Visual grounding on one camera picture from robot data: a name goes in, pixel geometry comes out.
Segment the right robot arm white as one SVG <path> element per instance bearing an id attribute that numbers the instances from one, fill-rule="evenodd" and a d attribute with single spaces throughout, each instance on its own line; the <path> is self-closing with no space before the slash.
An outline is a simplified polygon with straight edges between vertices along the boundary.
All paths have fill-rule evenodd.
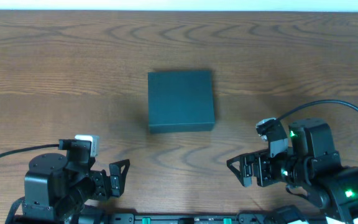
<path id="1" fill-rule="evenodd" d="M 260 122 L 259 135 L 268 147 L 227 160 L 227 167 L 242 186 L 255 177 L 267 187 L 283 182 L 287 192 L 301 187 L 303 199 L 319 208 L 326 217 L 344 223 L 358 218 L 358 167 L 343 166 L 334 147 L 329 124 L 323 119 L 294 121 L 285 130 L 275 119 Z"/>

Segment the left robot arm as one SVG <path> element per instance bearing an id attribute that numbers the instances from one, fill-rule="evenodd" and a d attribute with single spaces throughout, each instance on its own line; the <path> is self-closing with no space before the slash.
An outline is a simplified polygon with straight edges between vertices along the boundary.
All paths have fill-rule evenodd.
<path id="1" fill-rule="evenodd" d="M 130 160 L 92 170 L 96 159 L 85 152 L 42 154 L 29 162 L 24 197 L 16 200 L 6 223 L 65 223 L 85 209 L 88 200 L 107 201 L 124 193 Z"/>

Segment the black gift box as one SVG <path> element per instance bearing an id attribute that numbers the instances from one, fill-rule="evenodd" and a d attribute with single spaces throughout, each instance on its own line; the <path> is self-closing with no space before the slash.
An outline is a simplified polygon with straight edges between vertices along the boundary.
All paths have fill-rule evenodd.
<path id="1" fill-rule="evenodd" d="M 211 131 L 216 122 L 212 72 L 148 73 L 148 108 L 152 134 Z"/>

